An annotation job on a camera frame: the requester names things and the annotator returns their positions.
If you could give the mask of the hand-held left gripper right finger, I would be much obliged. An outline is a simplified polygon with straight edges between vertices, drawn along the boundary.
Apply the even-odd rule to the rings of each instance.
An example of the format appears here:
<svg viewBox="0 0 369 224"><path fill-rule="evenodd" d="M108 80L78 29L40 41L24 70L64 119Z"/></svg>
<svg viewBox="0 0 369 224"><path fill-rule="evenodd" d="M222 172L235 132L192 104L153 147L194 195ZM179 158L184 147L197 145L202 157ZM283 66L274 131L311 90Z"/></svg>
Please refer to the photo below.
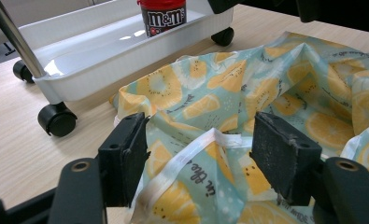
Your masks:
<svg viewBox="0 0 369 224"><path fill-rule="evenodd" d="M272 189L288 204L309 204L309 175L318 166L321 151L321 146L286 120L265 112L256 113L249 155Z"/></svg>

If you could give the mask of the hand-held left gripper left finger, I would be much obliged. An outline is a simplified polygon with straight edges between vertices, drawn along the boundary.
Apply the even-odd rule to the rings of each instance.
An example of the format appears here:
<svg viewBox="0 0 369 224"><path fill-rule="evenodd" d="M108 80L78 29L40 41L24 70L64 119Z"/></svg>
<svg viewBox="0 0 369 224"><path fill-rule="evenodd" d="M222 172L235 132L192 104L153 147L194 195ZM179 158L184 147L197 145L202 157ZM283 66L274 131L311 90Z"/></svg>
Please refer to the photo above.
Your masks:
<svg viewBox="0 0 369 224"><path fill-rule="evenodd" d="M122 119L98 148L104 200L108 207L130 207L149 158L144 112Z"/></svg>

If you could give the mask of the red lid candy jar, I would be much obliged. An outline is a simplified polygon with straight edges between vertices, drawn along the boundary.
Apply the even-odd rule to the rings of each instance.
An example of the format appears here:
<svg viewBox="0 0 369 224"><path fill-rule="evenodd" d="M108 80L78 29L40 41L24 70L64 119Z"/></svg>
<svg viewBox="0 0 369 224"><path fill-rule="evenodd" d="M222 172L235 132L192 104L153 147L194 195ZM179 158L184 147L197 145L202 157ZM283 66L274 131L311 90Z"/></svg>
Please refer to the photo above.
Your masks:
<svg viewBox="0 0 369 224"><path fill-rule="evenodd" d="M187 22L186 0L137 0L147 37L159 35Z"/></svg>

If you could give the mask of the lemon print fabric bag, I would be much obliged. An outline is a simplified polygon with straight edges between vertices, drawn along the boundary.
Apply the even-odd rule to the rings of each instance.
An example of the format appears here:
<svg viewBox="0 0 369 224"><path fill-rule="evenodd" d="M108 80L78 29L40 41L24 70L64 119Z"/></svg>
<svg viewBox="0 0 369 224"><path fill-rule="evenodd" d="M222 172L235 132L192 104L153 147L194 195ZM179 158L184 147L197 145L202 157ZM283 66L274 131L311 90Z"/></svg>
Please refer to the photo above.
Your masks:
<svg viewBox="0 0 369 224"><path fill-rule="evenodd" d="M286 33L253 49L186 56L122 87L117 120L149 118L149 159L128 224L315 224L251 158L259 112L369 170L369 53Z"/></svg>

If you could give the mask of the white two-tier trolley cart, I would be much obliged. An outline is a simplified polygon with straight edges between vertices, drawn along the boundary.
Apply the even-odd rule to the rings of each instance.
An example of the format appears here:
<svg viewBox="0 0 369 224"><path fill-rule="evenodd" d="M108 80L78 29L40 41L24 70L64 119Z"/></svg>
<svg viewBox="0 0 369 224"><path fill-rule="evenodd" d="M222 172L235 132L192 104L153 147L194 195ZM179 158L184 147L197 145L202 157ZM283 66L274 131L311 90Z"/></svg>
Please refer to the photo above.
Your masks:
<svg viewBox="0 0 369 224"><path fill-rule="evenodd" d="M81 100L205 38L227 46L234 7L215 14L207 0L186 0L187 22L147 37L137 0L111 0L22 27L0 0L0 29L21 56L17 77L34 81L48 100L38 113L47 134L76 127L67 103Z"/></svg>

